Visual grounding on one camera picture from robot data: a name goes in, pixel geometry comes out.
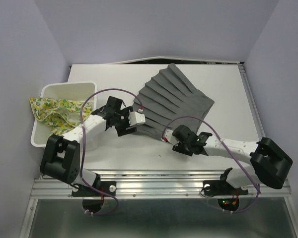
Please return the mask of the grey pleated skirt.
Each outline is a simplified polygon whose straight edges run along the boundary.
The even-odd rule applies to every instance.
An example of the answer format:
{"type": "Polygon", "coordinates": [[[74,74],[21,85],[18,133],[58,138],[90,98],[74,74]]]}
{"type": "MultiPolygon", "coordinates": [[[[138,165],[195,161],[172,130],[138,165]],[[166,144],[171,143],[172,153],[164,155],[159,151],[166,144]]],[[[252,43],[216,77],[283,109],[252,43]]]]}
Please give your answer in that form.
{"type": "Polygon", "coordinates": [[[213,104],[175,65],[159,70],[145,83],[137,98],[141,100],[146,123],[137,128],[137,135],[160,140],[165,126],[176,128],[183,124],[197,132],[213,104]]]}

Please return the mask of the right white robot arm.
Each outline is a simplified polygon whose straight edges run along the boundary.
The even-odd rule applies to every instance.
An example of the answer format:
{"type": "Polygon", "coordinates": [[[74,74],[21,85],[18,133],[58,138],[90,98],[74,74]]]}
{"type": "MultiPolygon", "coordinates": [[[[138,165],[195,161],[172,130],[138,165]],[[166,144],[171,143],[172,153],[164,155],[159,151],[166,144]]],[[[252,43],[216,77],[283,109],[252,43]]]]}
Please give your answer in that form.
{"type": "Polygon", "coordinates": [[[231,193],[236,188],[260,183],[281,189],[285,183],[292,159],[272,139],[237,141],[220,138],[216,133],[197,135],[184,125],[167,130],[164,140],[172,144],[173,151],[188,156],[206,155],[233,159],[238,168],[229,168],[220,176],[217,188],[231,193]]]}

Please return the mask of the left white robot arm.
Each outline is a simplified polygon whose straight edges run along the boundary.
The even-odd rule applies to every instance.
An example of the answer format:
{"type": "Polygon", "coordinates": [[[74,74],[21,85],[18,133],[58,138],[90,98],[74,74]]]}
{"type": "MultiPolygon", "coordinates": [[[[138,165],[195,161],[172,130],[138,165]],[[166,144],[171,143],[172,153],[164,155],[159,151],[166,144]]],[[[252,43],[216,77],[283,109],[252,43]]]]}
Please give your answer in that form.
{"type": "Polygon", "coordinates": [[[101,189],[100,175],[83,167],[87,143],[114,127],[118,136],[136,132],[146,121],[142,109],[122,108],[123,101],[109,97],[105,106],[93,111],[84,122],[62,135],[51,135],[46,143],[40,172],[69,185],[81,185],[89,195],[101,189]]]}

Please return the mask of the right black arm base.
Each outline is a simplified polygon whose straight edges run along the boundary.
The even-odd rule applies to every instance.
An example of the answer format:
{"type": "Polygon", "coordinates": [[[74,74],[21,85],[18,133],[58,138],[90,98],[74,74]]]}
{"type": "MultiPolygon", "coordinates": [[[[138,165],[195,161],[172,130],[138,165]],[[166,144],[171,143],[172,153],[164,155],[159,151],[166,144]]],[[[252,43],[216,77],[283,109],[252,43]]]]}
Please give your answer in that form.
{"type": "Polygon", "coordinates": [[[234,188],[226,179],[232,168],[228,168],[220,176],[219,180],[205,180],[200,190],[200,195],[205,198],[215,196],[229,196],[229,198],[219,198],[218,204],[225,211],[236,212],[239,208],[239,197],[248,195],[248,189],[234,188]]]}

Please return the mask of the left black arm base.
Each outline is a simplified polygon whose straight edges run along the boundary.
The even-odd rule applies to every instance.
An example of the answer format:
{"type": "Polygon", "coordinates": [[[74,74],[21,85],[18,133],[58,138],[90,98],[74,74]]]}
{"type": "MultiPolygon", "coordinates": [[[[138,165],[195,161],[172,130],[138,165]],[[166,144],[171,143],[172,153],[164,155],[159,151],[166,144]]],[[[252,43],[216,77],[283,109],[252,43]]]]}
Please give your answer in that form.
{"type": "Polygon", "coordinates": [[[104,216],[113,213],[118,208],[116,199],[117,182],[101,181],[97,188],[82,184],[70,184],[72,197],[82,198],[82,209],[91,216],[104,216]]]}

